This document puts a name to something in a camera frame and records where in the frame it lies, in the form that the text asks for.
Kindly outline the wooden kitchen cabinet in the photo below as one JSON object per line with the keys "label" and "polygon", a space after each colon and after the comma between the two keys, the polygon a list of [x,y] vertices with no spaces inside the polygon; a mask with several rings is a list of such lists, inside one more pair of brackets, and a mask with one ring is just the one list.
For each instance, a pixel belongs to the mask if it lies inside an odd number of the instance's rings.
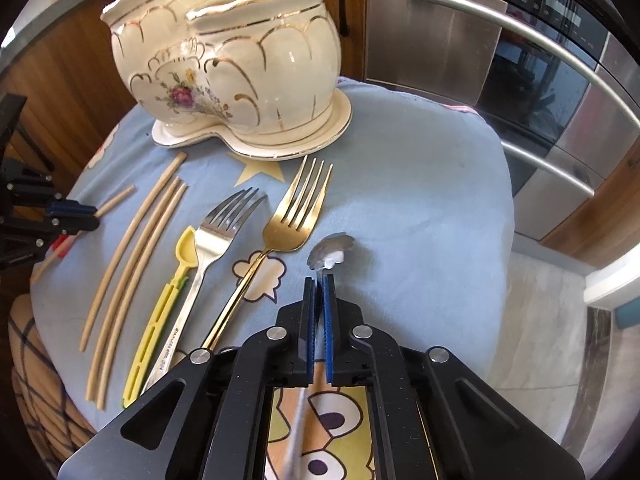
{"label": "wooden kitchen cabinet", "polygon": [[[26,96],[21,124],[35,146],[19,140],[13,154],[37,165],[52,162],[52,179],[66,193],[122,116],[134,105],[116,73],[111,39],[101,22],[113,0],[58,0],[16,34],[1,55],[2,92]],[[342,73],[364,72],[366,0],[326,0],[342,40]]]}

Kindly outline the beige chopstick with red tip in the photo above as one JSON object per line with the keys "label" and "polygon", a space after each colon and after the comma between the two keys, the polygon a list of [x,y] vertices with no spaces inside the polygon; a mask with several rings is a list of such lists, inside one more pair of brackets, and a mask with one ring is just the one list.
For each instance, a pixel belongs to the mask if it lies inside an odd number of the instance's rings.
{"label": "beige chopstick with red tip", "polygon": [[[130,185],[128,186],[128,188],[125,188],[122,192],[112,197],[98,209],[98,211],[96,212],[96,218],[100,220],[114,207],[119,205],[123,200],[126,200],[126,198],[129,197],[135,190],[136,187],[134,185]],[[38,281],[40,279],[40,276],[44,272],[46,272],[53,263],[56,263],[58,259],[63,258],[68,253],[68,251],[74,244],[74,241],[80,234],[82,234],[82,231],[75,235],[64,235],[60,244],[54,243],[54,247],[50,250],[47,257],[44,258],[43,262],[40,263],[39,266],[37,266],[37,269],[34,272],[32,272],[30,284],[34,284],[36,281]]]}

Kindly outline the blue cartoon tablecloth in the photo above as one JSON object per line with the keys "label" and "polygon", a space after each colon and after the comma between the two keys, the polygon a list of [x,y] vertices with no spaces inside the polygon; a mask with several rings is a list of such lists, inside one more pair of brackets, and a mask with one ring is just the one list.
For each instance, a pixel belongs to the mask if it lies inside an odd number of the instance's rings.
{"label": "blue cartoon tablecloth", "polygon": [[[434,426],[426,387],[433,352],[447,353],[485,380],[500,333],[514,233],[511,182],[500,140],[480,115],[356,81],[338,86],[352,121],[331,145],[288,162],[261,162],[218,141],[171,155],[151,136],[152,117],[135,107],[91,159],[72,189],[99,205],[127,198],[32,286],[32,310],[53,365],[96,434],[61,466],[63,479],[280,479],[297,396],[305,404],[306,479],[427,479],[434,476]],[[250,263],[262,230],[307,156],[333,164],[320,218],[296,252],[273,252],[213,351],[202,343]],[[105,387],[86,400],[96,342],[116,285],[146,222],[178,177],[172,215],[157,226],[140,281],[128,292]],[[196,267],[165,323],[137,400],[122,392],[146,323],[175,273],[175,247],[219,203],[259,188],[258,205],[206,271],[170,369],[144,391]],[[371,365],[363,386],[326,382],[321,283],[307,266],[328,235],[355,239],[334,276],[336,296],[360,307],[352,330]],[[316,281],[314,379],[282,386],[279,310]]]}

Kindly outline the yellow green plastic spoon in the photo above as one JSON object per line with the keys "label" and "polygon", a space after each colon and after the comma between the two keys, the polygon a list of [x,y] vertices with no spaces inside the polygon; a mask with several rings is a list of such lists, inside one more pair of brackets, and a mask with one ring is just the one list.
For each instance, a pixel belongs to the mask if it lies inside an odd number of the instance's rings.
{"label": "yellow green plastic spoon", "polygon": [[160,340],[160,335],[172,306],[188,279],[189,271],[198,265],[194,237],[194,227],[187,226],[178,239],[175,247],[178,266],[171,280],[164,285],[160,296],[156,300],[149,321],[146,323],[122,392],[122,406],[124,408],[128,408],[140,396],[155,347]]}

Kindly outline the plaid checked cloth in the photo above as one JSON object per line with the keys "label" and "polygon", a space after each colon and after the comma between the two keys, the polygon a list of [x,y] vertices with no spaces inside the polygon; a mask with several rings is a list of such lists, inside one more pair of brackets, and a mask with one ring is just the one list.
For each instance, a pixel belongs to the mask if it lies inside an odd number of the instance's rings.
{"label": "plaid checked cloth", "polygon": [[8,332],[18,410],[40,463],[54,479],[96,430],[80,414],[58,376],[40,338],[29,294],[13,301]]}

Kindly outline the cream ceramic double utensil holder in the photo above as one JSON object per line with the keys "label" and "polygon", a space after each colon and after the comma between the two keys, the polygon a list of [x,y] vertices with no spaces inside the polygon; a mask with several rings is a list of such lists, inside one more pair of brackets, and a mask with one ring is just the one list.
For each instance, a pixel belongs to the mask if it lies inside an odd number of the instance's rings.
{"label": "cream ceramic double utensil holder", "polygon": [[115,0],[101,18],[164,148],[217,138],[247,158],[287,160],[352,121],[324,0]]}

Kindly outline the gold fork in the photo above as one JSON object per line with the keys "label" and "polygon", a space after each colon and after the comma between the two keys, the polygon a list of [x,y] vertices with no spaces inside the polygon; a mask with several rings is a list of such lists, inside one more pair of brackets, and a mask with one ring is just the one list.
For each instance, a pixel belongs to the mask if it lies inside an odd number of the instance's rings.
{"label": "gold fork", "polygon": [[307,167],[307,156],[300,164],[276,211],[262,230],[265,247],[250,263],[238,286],[218,314],[202,348],[213,351],[254,281],[262,263],[273,252],[296,252],[302,248],[316,226],[328,194],[334,165],[313,159]]}

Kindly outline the stainless steel oven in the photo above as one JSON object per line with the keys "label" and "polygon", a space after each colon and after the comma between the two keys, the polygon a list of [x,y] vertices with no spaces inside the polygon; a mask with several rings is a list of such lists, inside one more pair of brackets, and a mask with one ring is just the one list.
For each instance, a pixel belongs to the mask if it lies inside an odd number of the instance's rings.
{"label": "stainless steel oven", "polygon": [[576,0],[368,3],[367,80],[486,120],[518,234],[548,235],[638,139],[638,65]]}

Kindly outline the silver fork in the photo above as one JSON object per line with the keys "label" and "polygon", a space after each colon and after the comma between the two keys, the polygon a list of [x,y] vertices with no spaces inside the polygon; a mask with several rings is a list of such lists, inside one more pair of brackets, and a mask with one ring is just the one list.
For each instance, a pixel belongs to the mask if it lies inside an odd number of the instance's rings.
{"label": "silver fork", "polygon": [[195,255],[198,265],[186,299],[156,359],[143,390],[148,390],[170,369],[172,359],[189,315],[198,299],[207,269],[219,260],[231,246],[235,235],[242,229],[258,205],[266,198],[259,188],[244,188],[219,203],[202,220],[194,234]]}

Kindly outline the silver spoon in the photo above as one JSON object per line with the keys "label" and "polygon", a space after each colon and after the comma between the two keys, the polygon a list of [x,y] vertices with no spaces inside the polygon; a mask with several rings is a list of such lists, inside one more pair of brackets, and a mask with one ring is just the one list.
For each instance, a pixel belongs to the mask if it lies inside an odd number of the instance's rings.
{"label": "silver spoon", "polygon": [[[354,247],[355,239],[345,232],[338,232],[322,238],[311,249],[307,258],[307,266],[316,272],[316,280],[322,282],[323,275],[337,264],[343,263],[346,252]],[[288,448],[284,454],[281,479],[299,479],[302,475],[302,446],[304,442],[305,404],[307,393],[300,390],[294,412],[294,422],[288,440]]]}

